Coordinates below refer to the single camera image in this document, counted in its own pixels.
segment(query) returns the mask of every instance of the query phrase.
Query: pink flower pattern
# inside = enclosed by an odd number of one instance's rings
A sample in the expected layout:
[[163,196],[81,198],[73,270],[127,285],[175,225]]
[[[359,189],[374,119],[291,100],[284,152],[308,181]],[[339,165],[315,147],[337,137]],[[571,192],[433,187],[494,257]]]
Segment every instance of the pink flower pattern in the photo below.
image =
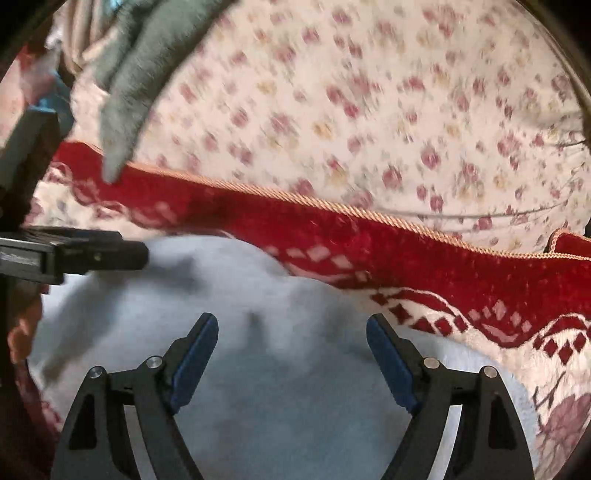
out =
[[[299,6],[232,7],[169,82],[134,160],[387,212],[479,247],[541,251],[565,221],[583,230],[581,109],[511,0]],[[83,72],[74,140],[99,145],[101,95]]]

